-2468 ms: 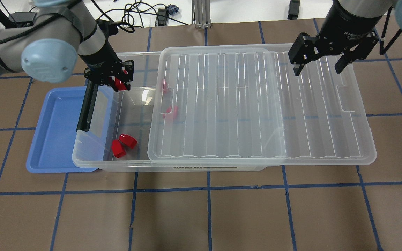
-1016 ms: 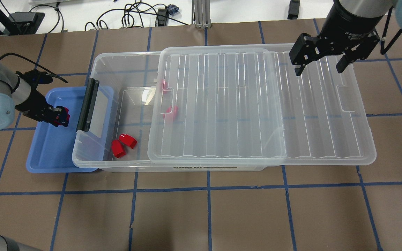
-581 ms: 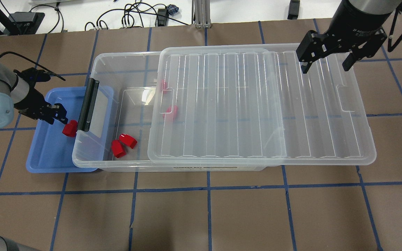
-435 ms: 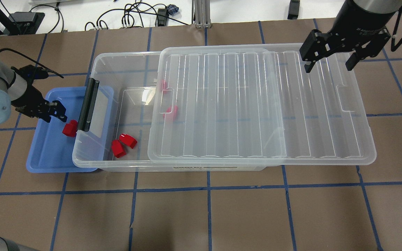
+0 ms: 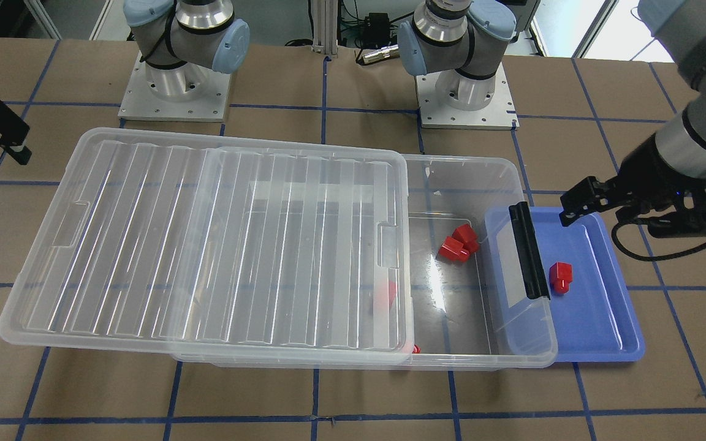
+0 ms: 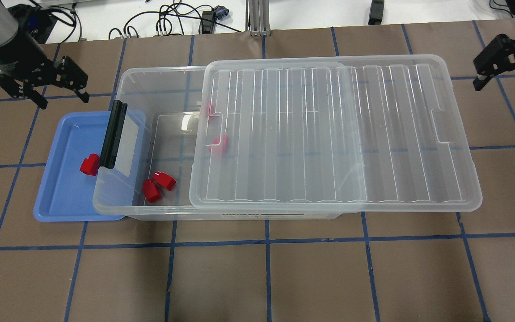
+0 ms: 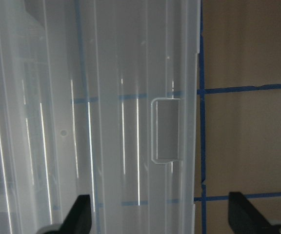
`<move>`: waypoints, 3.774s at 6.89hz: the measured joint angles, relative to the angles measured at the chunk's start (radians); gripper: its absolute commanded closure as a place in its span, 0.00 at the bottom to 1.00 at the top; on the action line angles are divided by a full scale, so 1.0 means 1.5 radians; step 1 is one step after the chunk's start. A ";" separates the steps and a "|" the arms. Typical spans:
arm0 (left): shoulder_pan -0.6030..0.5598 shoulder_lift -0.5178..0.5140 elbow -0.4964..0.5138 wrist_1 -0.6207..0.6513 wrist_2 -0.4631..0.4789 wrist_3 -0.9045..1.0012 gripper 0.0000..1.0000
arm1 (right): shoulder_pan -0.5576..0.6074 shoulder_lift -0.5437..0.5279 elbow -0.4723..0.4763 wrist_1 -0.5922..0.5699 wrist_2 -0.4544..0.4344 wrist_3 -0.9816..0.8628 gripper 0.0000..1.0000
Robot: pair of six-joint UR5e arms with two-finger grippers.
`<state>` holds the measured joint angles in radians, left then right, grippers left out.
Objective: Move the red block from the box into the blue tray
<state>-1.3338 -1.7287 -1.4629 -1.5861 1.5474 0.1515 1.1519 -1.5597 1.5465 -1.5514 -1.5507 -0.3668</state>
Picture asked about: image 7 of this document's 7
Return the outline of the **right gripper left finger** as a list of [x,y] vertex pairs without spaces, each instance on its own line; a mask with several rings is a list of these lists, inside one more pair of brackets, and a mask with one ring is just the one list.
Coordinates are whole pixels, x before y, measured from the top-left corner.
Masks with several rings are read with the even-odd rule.
[[89,234],[92,228],[90,195],[79,195],[60,226],[59,234]]

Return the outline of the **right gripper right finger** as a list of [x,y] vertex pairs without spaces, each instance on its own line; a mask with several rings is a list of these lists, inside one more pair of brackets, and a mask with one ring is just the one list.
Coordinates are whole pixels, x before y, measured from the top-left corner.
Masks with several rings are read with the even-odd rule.
[[235,234],[279,234],[279,226],[269,221],[240,192],[230,192],[228,224]]

